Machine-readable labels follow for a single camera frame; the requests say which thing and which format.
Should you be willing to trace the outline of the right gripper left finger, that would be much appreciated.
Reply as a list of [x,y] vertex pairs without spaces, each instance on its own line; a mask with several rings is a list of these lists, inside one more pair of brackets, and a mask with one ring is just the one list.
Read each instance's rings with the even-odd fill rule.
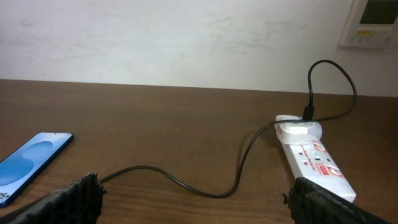
[[1,217],[1,224],[96,224],[106,190],[97,175],[84,177]]

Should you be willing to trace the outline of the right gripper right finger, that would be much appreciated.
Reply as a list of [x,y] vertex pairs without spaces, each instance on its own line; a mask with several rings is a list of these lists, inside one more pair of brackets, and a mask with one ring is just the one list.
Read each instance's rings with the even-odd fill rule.
[[282,196],[295,224],[389,224],[304,177]]

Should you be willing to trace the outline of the blue Galaxy smartphone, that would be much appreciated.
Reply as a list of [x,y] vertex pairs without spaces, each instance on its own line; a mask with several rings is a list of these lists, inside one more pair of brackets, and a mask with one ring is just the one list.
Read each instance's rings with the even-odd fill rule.
[[11,204],[73,139],[72,133],[41,132],[1,161],[1,207]]

